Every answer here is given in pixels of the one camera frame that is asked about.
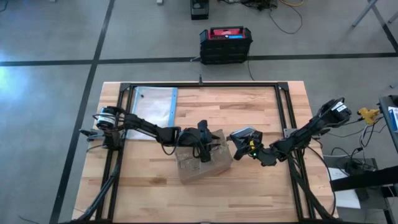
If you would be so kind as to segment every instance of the yellow clamp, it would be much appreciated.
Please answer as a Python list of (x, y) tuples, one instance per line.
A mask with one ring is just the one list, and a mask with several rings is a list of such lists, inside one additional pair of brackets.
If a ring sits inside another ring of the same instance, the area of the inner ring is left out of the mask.
[(368, 110), (367, 108), (361, 108), (358, 110), (358, 114), (362, 116), (367, 124), (374, 124), (379, 113), (380, 110)]
[(250, 149), (251, 149), (251, 151), (253, 151), (253, 150), (255, 150), (255, 146), (254, 146), (254, 141), (252, 140), (252, 141), (250, 141)]

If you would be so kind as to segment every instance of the wooden tabletop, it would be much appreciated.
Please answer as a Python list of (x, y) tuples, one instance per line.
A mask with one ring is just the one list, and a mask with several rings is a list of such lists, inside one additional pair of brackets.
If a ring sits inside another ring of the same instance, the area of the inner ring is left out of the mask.
[[(119, 84), (104, 83), (98, 111), (103, 106), (116, 105)], [(289, 82), (289, 89), (297, 126), (302, 127), (312, 117), (304, 83)], [(286, 102), (283, 103), (289, 124)], [(264, 133), (265, 146), (282, 138), (275, 90), (271, 87), (178, 88), (175, 125), (195, 127), (202, 119), (208, 120), (211, 131), (223, 129), (226, 136), (252, 126)], [(101, 143), (96, 140), (91, 145)], [(311, 146), (322, 154), (318, 144), (312, 142)], [(231, 142), (229, 149), (232, 155), (236, 151)], [(79, 210), (84, 211), (99, 192), (105, 159), (105, 149), (87, 153), (73, 218), (79, 217)], [(333, 194), (325, 166), (310, 150), (304, 159), (312, 192), (331, 212)], [(302, 192), (301, 198), (308, 216)], [(233, 161), (231, 168), (221, 174), (183, 185), (174, 155), (165, 155), (159, 143), (126, 141), (113, 222), (296, 221), (287, 162), (262, 167), (259, 161), (246, 156)]]

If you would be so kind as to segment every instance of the concrete floor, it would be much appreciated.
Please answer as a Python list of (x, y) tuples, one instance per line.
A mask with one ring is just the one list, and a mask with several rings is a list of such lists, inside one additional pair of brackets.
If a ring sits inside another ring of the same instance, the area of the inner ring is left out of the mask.
[[(0, 12), (1, 62), (31, 60), (91, 60), (100, 36), (108, 0), (10, 0)], [(195, 57), (198, 34), (212, 26), (243, 25), (251, 29), (251, 55), (366, 54), (395, 52), (375, 14), (370, 11), (354, 29), (350, 26), (366, 0), (308, 0), (297, 10), (303, 27), (295, 35), (279, 31), (268, 12), (211, 1), (210, 19), (191, 21), (189, 3), (116, 0), (100, 59)], [(273, 12), (281, 26), (298, 25), (294, 12), (279, 4)], [(398, 2), (376, 4), (388, 20)], [(398, 38), (398, 21), (388, 24)], [(48, 223), (80, 101), (91, 65), (0, 66), (0, 223), (26, 223), (18, 215)], [(303, 80), (313, 113), (330, 98), (344, 96), (356, 110), (375, 108), (380, 96), (398, 94), (398, 57), (313, 60), (258, 60), (250, 68), (256, 80)], [(98, 65), (86, 107), (83, 128), (93, 124), (103, 82), (250, 80), (246, 64), (204, 66), (197, 62)], [(362, 128), (353, 124), (336, 129), (348, 134)], [(324, 136), (324, 154), (339, 146), (351, 152), (357, 137)], [(80, 138), (60, 221), (70, 219), (87, 147)], [(366, 157), (379, 167), (396, 166), (398, 153), (385, 129), (375, 134)], [(398, 219), (398, 203), (390, 201)], [(382, 210), (338, 208), (346, 221), (385, 223)]]

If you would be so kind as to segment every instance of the transparent sheet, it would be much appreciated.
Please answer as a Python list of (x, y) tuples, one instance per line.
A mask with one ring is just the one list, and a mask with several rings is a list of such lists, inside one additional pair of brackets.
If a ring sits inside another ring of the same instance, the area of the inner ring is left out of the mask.
[[(171, 127), (174, 126), (176, 99), (177, 88), (138, 86), (131, 112), (159, 127)], [(127, 138), (155, 140), (135, 130), (129, 130)]]

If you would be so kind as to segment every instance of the aluminum frame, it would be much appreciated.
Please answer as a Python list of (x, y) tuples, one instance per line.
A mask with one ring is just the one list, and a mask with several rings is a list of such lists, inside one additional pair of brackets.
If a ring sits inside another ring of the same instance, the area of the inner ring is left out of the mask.
[[(286, 118), (284, 115), (284, 108), (282, 104), (282, 97), (280, 94), (280, 91), (283, 91), (286, 97), (286, 103), (287, 103), (287, 109), (289, 112), (289, 118), (290, 118), (290, 124), (291, 128), (297, 128), (297, 124), (295, 121), (295, 116), (294, 116), (294, 111), (293, 111), (293, 105), (292, 105), (292, 100), (290, 97), (290, 91), (289, 91), (289, 85), (287, 82), (160, 82), (160, 83), (151, 83), (151, 82), (142, 82), (142, 83), (121, 83), (120, 88), (119, 88), (119, 96), (118, 96), (118, 102), (117, 106), (122, 107), (123, 103), (123, 97), (125, 92), (128, 91), (128, 99), (126, 103), (126, 109), (127, 111), (131, 110), (131, 101), (132, 101), (132, 95), (133, 95), (133, 89), (136, 86), (154, 86), (154, 87), (222, 87), (222, 86), (228, 86), (228, 87), (237, 87), (237, 86), (256, 86), (256, 87), (273, 87), (275, 90), (275, 97), (277, 100), (277, 106), (279, 110), (279, 117), (280, 117), (280, 124), (282, 128), (283, 134), (285, 134), (285, 129), (287, 128), (287, 123), (286, 123)], [(122, 148), (118, 151), (118, 159), (123, 161), (123, 150), (124, 150), (124, 142), (125, 142), (125, 137), (122, 141)], [(113, 156), (113, 151), (109, 150), (107, 153), (106, 157), (106, 163), (104, 166), (104, 174), (103, 174), (103, 180), (101, 187), (104, 185), (104, 183), (107, 181), (110, 173), (110, 168), (111, 168), (111, 161), (112, 161), (112, 156)], [(297, 162), (300, 166), (300, 174), (302, 176), (302, 179), (305, 181), (306, 185), (309, 187), (308, 184), (308, 176), (307, 176), (307, 171), (305, 169), (305, 163), (303, 159), (302, 152), (295, 152), (295, 157), (297, 158)], [(294, 164), (293, 159), (289, 158), (288, 159), (289, 165)], [(300, 199), (300, 194), (299, 194), (299, 186), (295, 179), (292, 177), (292, 167), (294, 166), (289, 166), (289, 171), (290, 171), (290, 177), (292, 181), (292, 191), (294, 194), (294, 201), (295, 201), (295, 208), (297, 212), (297, 217), (298, 217), (298, 222), (290, 222), (290, 223), (345, 223), (349, 224), (352, 222), (343, 222), (340, 220), (320, 220), (316, 219), (315, 216), (315, 211), (314, 211), (314, 206), (311, 204), (311, 202), (306, 198), (306, 204), (308, 207), (308, 216), (310, 218), (305, 218), (303, 214), (303, 208), (302, 208), (302, 203)], [(119, 175), (117, 176), (112, 192), (111, 192), (111, 198), (109, 202), (109, 209), (108, 209), (108, 215), (107, 218), (102, 218), (103, 216), (103, 204), (104, 201), (100, 202), (100, 205), (98, 206), (96, 210), (96, 216), (95, 220), (93, 221), (87, 221), (86, 223), (113, 223), (113, 216), (114, 216), (114, 208), (116, 204), (116, 196), (118, 193), (118, 184), (119, 184)]]

